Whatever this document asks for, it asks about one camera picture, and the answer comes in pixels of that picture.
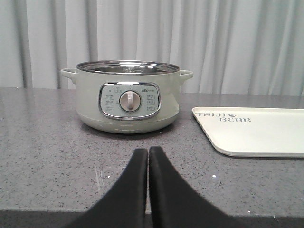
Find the white curtain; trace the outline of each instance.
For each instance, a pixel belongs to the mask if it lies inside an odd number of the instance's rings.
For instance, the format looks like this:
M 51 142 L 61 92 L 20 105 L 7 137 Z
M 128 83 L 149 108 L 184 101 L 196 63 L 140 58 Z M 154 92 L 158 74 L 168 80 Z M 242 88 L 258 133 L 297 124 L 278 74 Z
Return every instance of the white curtain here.
M 304 0 L 0 0 L 0 86 L 113 59 L 191 70 L 183 92 L 304 95 Z

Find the chrome trim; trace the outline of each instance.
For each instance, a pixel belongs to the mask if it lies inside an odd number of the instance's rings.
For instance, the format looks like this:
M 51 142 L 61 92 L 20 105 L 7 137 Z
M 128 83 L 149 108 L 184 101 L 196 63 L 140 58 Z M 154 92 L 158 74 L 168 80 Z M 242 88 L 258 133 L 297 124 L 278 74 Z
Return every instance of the chrome trim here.
M 141 65 L 143 68 L 158 68 L 163 67 L 165 70 L 161 72 L 136 72 L 137 70 L 134 70 L 134 72 L 128 73 L 128 72 L 111 72 L 111 71 L 98 71 L 98 70 L 92 70 L 92 69 L 86 69 L 86 67 L 93 67 L 93 66 L 102 66 L 104 64 L 104 67 L 108 66 L 108 68 L 111 67 L 127 67 L 130 66 L 130 68 L 137 66 L 141 68 Z M 160 63 L 160 62 L 145 62 L 145 61 L 139 61 L 139 60 L 105 60 L 105 61 L 96 61 L 96 62 L 84 62 L 79 63 L 77 66 L 77 69 L 90 72 L 90 73 L 98 73 L 98 74 L 107 74 L 107 75 L 162 75 L 162 74 L 170 74 L 174 72 L 178 72 L 180 70 L 180 67 L 174 64 L 170 63 Z
M 144 86 L 154 86 L 157 90 L 157 96 L 158 96 L 158 109 L 155 110 L 153 113 L 149 114 L 149 115 L 144 115 L 144 116 L 115 116 L 115 115 L 110 115 L 106 112 L 104 112 L 100 106 L 100 102 L 101 102 L 101 91 L 103 90 L 103 88 L 105 86 L 114 86 L 114 85 L 144 85 Z M 123 121 L 136 121 L 136 120 L 145 120 L 145 119 L 149 119 L 152 118 L 154 116 L 157 115 L 157 113 L 159 112 L 160 108 L 161 108 L 161 94 L 160 94 L 160 89 L 158 87 L 158 85 L 156 85 L 153 82 L 106 82 L 103 83 L 100 87 L 99 90 L 99 96 L 98 96 L 98 108 L 100 110 L 100 112 L 107 118 L 109 119 L 113 119 L 113 120 L 123 120 Z

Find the silver knob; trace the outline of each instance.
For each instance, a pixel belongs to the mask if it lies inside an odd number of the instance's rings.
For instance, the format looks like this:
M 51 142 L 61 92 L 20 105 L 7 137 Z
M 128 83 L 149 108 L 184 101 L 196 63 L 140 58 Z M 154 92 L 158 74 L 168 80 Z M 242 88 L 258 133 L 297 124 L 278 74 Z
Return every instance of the silver knob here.
M 119 104 L 126 112 L 134 112 L 141 105 L 141 98 L 134 91 L 126 91 L 121 95 Z

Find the printed logo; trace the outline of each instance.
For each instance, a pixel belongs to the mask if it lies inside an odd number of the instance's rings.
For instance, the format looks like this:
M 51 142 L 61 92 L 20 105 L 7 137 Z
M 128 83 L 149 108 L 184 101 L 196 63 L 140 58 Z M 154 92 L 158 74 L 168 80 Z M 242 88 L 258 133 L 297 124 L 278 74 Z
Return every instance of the printed logo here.
M 241 118 L 234 114 L 225 114 L 225 113 L 195 113 L 197 116 L 203 117 L 217 117 L 221 122 L 242 122 L 242 123 L 251 123 L 250 118 Z

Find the pot base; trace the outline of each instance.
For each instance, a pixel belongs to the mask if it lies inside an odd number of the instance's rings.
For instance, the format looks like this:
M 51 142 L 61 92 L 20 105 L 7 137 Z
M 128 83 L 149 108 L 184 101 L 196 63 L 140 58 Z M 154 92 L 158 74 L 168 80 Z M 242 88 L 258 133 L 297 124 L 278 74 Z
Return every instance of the pot base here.
M 177 117 L 177 114 L 154 122 L 142 122 L 135 123 L 132 121 L 121 121 L 120 123 L 108 123 L 100 120 L 94 120 L 79 114 L 80 119 L 88 126 L 93 127 L 97 130 L 111 133 L 120 134 L 136 134 L 136 133 L 146 133 L 159 130 L 171 124 Z

